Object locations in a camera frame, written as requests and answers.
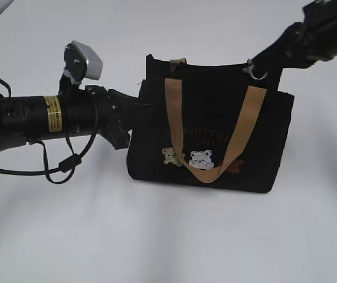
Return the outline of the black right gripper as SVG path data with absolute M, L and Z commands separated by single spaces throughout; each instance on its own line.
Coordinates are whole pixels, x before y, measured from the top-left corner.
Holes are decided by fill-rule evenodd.
M 318 53 L 306 32 L 306 27 L 301 22 L 287 27 L 272 45 L 251 59 L 253 71 L 270 71 L 276 68 L 307 69 L 318 61 L 327 62 L 327 56 Z

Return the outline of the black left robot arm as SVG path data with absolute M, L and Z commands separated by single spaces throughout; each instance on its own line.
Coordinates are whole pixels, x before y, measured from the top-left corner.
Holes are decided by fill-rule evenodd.
M 88 85 L 57 96 L 0 94 L 0 152 L 36 140 L 97 134 L 116 150 L 129 146 L 129 131 L 148 122 L 158 106 L 114 89 Z

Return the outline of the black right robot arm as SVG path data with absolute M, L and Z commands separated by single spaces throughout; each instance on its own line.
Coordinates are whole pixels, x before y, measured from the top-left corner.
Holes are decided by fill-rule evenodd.
M 313 1 L 302 8 L 304 19 L 250 60 L 253 70 L 311 67 L 337 57 L 337 1 Z

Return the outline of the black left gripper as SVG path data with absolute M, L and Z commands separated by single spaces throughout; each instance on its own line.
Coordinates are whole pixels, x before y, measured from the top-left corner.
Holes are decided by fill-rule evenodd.
M 85 91 L 92 95 L 97 108 L 97 134 L 116 150 L 128 148 L 129 132 L 153 116 L 153 104 L 140 98 L 97 85 L 87 85 Z

